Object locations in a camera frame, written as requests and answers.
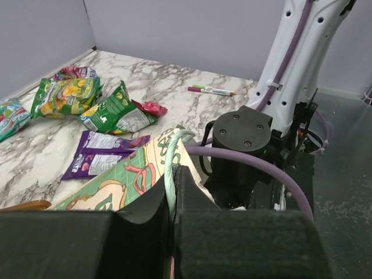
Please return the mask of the dark green snack packet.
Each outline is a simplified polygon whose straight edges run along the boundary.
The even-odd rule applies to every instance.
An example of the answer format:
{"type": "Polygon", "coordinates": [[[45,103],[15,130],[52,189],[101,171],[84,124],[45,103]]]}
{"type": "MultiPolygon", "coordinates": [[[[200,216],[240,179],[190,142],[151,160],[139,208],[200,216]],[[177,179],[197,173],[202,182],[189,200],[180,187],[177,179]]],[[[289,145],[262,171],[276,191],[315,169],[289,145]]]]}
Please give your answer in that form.
{"type": "Polygon", "coordinates": [[[104,134],[136,133],[157,123],[154,116],[132,102],[123,80],[111,95],[79,115],[78,119],[87,129],[104,134]]]}

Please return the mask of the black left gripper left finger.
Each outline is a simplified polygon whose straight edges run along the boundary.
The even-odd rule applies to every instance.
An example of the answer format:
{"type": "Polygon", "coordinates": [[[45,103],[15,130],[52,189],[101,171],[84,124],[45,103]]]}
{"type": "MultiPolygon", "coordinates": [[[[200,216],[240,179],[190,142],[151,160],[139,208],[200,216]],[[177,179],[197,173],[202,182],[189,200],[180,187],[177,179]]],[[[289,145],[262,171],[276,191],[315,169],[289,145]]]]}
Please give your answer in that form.
{"type": "Polygon", "coordinates": [[[123,209],[1,213],[2,278],[168,278],[160,179],[123,209]]]}

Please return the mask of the green paper gift bag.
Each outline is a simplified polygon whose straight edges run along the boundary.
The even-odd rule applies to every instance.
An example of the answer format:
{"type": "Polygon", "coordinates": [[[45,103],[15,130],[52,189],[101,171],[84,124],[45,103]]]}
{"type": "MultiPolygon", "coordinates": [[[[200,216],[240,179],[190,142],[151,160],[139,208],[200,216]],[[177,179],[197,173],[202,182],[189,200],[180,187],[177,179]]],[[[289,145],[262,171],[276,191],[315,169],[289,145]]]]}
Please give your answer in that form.
{"type": "Polygon", "coordinates": [[[164,174],[169,144],[178,139],[171,150],[172,166],[188,166],[197,187],[210,199],[211,193],[201,184],[185,144],[195,135],[186,129],[171,128],[150,140],[109,170],[85,183],[75,193],[54,203],[49,210],[118,211],[149,191],[164,174]]]}

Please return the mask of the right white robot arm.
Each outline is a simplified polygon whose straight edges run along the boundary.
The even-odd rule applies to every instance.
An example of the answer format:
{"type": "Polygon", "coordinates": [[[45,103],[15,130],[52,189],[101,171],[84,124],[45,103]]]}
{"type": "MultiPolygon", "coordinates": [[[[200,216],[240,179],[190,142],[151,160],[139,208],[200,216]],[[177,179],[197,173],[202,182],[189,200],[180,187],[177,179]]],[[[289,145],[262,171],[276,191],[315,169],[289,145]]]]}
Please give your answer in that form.
{"type": "Polygon", "coordinates": [[[312,215],[312,194],[287,173],[317,109],[324,57],[353,1],[286,1],[276,37],[246,105],[209,122],[205,187],[224,209],[288,209],[312,215]]]}

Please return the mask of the teal snack packet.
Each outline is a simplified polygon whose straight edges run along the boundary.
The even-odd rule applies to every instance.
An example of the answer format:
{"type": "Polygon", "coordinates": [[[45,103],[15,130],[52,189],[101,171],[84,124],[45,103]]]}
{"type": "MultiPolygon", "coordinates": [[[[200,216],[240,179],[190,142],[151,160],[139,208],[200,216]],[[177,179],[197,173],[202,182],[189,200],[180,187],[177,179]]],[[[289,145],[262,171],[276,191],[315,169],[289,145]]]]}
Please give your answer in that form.
{"type": "Polygon", "coordinates": [[[1,101],[1,141],[16,134],[31,119],[31,114],[18,98],[1,101]]]}

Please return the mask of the pink purple snack packet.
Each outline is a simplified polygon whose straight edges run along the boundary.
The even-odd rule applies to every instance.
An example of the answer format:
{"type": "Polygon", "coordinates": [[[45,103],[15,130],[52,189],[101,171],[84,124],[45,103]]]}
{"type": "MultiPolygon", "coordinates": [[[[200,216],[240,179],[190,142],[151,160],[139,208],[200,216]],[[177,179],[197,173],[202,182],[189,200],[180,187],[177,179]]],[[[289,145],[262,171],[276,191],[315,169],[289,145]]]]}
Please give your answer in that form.
{"type": "Polygon", "coordinates": [[[95,69],[91,67],[68,66],[59,70],[53,77],[56,81],[69,80],[74,78],[94,78],[97,77],[95,69]]]}

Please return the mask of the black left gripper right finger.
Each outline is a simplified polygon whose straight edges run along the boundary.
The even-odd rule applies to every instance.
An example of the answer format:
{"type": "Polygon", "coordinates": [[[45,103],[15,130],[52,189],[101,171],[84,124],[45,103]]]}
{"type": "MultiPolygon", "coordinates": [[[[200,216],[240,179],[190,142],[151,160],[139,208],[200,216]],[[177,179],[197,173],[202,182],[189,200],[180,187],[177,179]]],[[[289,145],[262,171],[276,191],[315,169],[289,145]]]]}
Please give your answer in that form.
{"type": "Polygon", "coordinates": [[[173,170],[175,278],[333,278],[315,225],[289,210],[223,210],[173,170]]]}

